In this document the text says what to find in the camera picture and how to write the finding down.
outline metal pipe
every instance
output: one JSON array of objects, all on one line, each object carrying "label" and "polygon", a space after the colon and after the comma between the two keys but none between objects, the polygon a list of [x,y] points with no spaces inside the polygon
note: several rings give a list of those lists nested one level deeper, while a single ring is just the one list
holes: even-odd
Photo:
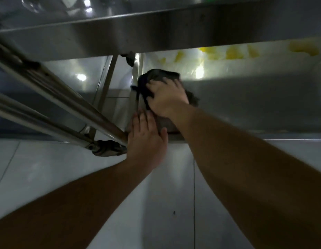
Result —
[{"label": "metal pipe", "polygon": [[77,92],[37,62],[17,61],[17,57],[0,48],[0,67],[21,83],[65,109],[112,140],[127,145],[126,134],[110,122]]},{"label": "metal pipe", "polygon": [[100,149],[92,139],[50,121],[48,117],[3,94],[0,94],[0,117],[93,151]]}]

